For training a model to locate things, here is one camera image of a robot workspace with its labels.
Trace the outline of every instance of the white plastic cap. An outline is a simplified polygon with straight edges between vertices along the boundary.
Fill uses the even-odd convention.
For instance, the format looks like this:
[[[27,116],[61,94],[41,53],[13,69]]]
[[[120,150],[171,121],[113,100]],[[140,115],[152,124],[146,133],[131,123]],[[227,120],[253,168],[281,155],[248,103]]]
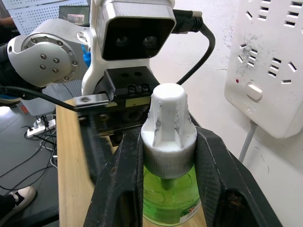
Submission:
[[[161,84],[152,94],[141,129],[144,164],[154,175],[174,179],[194,164],[197,131],[188,112],[187,95],[178,84]]]

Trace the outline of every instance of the power strip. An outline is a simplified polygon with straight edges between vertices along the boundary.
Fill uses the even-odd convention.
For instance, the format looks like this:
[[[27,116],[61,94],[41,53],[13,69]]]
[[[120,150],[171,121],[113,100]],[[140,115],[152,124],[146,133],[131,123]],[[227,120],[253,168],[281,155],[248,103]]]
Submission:
[[[52,119],[50,121],[48,121],[49,126],[45,129],[45,126],[39,126],[38,128],[32,128],[32,130],[30,131],[29,129],[27,130],[27,137],[31,138],[34,135],[39,135],[41,133],[43,133],[45,130],[51,130],[53,128],[56,128],[56,119]]]

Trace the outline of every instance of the white sneaker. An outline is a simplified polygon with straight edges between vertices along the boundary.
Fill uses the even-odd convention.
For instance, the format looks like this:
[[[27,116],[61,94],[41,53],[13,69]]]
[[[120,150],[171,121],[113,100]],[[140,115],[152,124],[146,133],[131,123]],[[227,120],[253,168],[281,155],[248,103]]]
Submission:
[[[0,220],[0,227],[3,226],[3,224],[10,219],[13,215],[17,214],[21,210],[23,210],[25,207],[27,207],[31,201],[33,201],[35,195],[36,195],[36,190],[29,186],[26,188],[22,188],[16,192],[10,192],[12,196],[14,196],[16,205],[13,208],[11,212],[9,212],[6,216],[4,216]]]

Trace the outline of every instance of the green liquid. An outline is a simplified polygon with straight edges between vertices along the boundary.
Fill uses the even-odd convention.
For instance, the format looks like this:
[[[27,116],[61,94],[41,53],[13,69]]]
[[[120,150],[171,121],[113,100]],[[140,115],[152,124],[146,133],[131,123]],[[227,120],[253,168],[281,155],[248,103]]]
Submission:
[[[143,216],[154,224],[179,225],[200,202],[194,167],[177,179],[162,179],[144,167],[143,183]]]

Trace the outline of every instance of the white wall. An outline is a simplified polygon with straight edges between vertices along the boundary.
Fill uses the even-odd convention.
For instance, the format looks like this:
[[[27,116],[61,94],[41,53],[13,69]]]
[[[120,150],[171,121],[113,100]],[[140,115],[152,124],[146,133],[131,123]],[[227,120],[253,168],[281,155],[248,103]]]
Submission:
[[[249,119],[224,98],[233,26],[239,0],[176,0],[175,9],[203,12],[216,37],[205,65],[184,85],[189,109],[202,127],[224,140],[238,157],[250,127]],[[201,34],[171,35],[151,68],[161,83],[177,82],[204,54]],[[303,226],[303,133],[276,140],[257,128],[244,165],[252,172],[285,227]]]

